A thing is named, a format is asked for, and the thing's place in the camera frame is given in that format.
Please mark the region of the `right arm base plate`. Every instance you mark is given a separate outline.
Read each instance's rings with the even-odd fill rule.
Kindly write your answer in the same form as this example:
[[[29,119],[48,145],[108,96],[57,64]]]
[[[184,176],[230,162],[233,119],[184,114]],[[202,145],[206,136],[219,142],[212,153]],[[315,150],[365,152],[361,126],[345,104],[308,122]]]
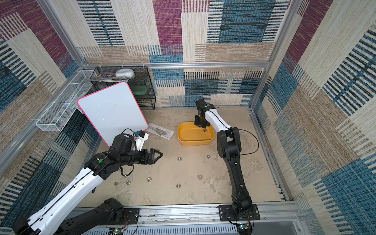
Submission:
[[[260,220],[257,204],[252,205],[252,209],[236,212],[232,204],[222,204],[218,206],[220,221],[253,221]]]

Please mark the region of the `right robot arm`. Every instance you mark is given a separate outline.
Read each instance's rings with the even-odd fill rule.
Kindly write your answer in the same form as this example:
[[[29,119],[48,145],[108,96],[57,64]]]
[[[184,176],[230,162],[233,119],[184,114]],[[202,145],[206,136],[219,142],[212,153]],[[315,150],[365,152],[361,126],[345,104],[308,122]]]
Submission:
[[[217,132],[217,151],[224,160],[232,184],[232,208],[236,218],[254,219],[255,212],[251,196],[242,174],[240,157],[240,130],[230,126],[212,104],[204,99],[195,101],[198,115],[194,124],[201,128],[213,127]]]

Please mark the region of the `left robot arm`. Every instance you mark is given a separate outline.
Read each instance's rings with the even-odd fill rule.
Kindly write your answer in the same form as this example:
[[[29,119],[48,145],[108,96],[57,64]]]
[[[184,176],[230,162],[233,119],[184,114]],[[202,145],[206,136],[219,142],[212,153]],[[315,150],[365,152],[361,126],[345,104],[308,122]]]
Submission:
[[[123,172],[123,166],[153,165],[162,152],[144,149],[148,134],[137,131],[115,136],[108,151],[91,157],[78,175],[48,204],[29,218],[19,218],[12,225],[17,235],[81,235],[101,224],[121,224],[127,215],[116,199],[67,219],[71,211],[112,173]]]

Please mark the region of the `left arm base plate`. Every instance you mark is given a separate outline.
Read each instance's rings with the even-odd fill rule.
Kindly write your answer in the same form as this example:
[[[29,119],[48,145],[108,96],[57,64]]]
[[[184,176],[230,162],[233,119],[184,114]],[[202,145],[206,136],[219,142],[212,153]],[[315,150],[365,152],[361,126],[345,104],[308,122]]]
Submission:
[[[140,208],[123,208],[116,213],[115,224],[137,225]]]

